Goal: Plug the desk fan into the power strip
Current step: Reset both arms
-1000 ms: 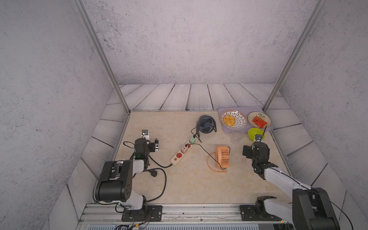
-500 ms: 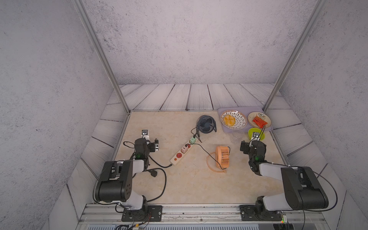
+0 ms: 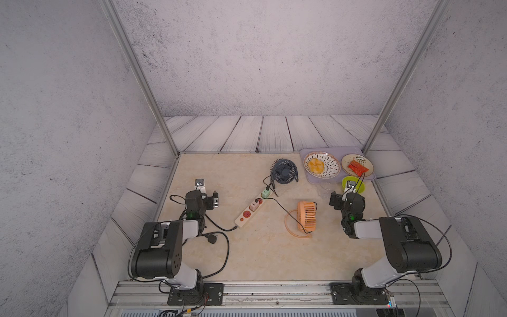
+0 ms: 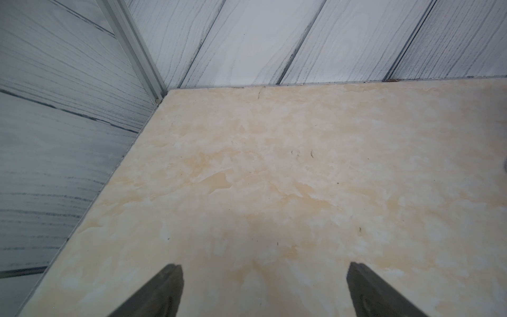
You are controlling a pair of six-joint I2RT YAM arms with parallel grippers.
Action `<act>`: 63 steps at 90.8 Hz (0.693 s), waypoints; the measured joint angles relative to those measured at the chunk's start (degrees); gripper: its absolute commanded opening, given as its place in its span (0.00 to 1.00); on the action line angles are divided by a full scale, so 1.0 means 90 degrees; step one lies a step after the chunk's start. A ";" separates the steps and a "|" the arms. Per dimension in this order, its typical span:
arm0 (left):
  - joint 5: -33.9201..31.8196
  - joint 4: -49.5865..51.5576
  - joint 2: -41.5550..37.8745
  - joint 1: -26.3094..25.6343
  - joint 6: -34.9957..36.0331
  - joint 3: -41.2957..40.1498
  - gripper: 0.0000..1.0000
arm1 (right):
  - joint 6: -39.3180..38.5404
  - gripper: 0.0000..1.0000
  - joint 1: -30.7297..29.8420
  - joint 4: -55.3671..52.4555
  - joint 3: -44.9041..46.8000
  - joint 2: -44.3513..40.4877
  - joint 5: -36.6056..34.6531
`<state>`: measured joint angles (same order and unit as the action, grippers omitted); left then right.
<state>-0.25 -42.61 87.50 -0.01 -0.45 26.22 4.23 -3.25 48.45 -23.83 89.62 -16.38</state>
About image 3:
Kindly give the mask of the beige power strip red sockets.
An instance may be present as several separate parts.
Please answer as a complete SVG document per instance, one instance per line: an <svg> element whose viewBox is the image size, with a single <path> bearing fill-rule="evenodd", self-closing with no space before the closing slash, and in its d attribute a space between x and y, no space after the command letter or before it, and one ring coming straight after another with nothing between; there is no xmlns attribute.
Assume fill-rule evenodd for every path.
<svg viewBox="0 0 507 317"><path fill-rule="evenodd" d="M255 212L251 212L251 211L249 210L249 206L250 206L250 205L249 205L249 206L247 206L246 208L244 208L244 209L241 211L240 215L239 215L239 216L235 219L235 221L234 221L235 225L236 225L238 228L242 228L242 227L244 227L246 224L248 224L248 223L249 223L249 222L250 222L250 221L254 218L254 216L258 214L259 209L260 209L260 208L264 205L264 200L265 200L265 199L263 199L263 198L261 197L261 193L260 193L260 194L259 194L259 195L258 195L258 196L254 199L254 200L256 200L256 199L261 199L261 200L262 200L262 204L260 205L260 207L258 207L258 209L257 209Z"/></svg>

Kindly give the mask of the orange desk fan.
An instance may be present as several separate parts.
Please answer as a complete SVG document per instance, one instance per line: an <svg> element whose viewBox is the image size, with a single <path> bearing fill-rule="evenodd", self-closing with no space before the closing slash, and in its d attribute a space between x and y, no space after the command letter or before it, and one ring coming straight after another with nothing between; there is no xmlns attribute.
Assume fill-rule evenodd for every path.
<svg viewBox="0 0 507 317"><path fill-rule="evenodd" d="M284 225L287 232L298 239L311 239L312 233L316 229L317 210L318 204L316 202L299 202L297 208L288 211L284 218ZM301 235L296 234L290 229L288 224L289 218L295 221L297 230L302 233Z"/></svg>

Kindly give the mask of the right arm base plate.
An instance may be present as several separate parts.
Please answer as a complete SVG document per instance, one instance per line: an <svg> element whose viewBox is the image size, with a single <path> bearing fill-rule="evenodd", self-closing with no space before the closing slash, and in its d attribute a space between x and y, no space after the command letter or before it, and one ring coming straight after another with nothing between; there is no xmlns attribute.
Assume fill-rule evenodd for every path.
<svg viewBox="0 0 507 317"><path fill-rule="evenodd" d="M371 289L353 283L330 283L334 305L387 305L390 300L386 289Z"/></svg>

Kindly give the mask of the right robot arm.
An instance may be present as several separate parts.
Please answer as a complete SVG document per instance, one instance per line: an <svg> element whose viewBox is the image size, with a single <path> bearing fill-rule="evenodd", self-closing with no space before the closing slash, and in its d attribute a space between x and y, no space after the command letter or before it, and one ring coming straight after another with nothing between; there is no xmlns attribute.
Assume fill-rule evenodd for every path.
<svg viewBox="0 0 507 317"><path fill-rule="evenodd" d="M355 192L330 195L330 206L342 214L341 225L351 239L380 239L385 256L358 269L351 286L356 291L384 289L407 273L429 272L442 265L442 255L421 220L414 216L363 219L366 202Z"/></svg>

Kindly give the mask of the green plug adapter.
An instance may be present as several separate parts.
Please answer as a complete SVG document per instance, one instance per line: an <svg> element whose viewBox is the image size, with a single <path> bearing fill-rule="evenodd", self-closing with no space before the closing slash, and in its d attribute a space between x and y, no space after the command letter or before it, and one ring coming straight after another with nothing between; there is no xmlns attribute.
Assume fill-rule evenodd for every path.
<svg viewBox="0 0 507 317"><path fill-rule="evenodd" d="M266 190L262 191L262 193L261 193L261 197L263 199L268 198L270 195L271 195L271 190L269 190L269 189L266 189Z"/></svg>

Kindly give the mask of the pink plug adapter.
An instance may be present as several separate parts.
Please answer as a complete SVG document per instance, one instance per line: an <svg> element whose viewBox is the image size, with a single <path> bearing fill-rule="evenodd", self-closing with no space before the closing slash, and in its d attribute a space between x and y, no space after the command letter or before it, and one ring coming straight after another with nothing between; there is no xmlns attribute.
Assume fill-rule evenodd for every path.
<svg viewBox="0 0 507 317"><path fill-rule="evenodd" d="M255 211L258 209L258 207L260 207L260 205L261 205L261 204L262 204L262 200L261 200L261 199L256 199L256 200L254 200L254 201L250 204L250 206L249 206L249 210L250 210L251 212L255 212Z"/></svg>

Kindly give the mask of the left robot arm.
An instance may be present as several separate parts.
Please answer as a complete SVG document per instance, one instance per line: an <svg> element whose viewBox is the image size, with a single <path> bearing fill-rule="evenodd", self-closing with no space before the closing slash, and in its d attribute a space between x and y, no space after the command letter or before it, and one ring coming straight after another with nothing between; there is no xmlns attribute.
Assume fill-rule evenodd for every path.
<svg viewBox="0 0 507 317"><path fill-rule="evenodd" d="M181 219L144 224L128 264L132 279L162 281L179 291L203 291L201 272L183 262L183 243L203 234L206 212L219 206L219 194L190 191L185 205Z"/></svg>

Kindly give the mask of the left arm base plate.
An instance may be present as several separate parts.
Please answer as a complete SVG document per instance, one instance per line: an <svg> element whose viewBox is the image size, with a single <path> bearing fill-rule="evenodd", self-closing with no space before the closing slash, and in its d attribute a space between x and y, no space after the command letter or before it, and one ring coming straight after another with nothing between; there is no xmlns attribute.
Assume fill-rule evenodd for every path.
<svg viewBox="0 0 507 317"><path fill-rule="evenodd" d="M221 306L223 303L223 283L198 283L190 290L171 289L168 306Z"/></svg>

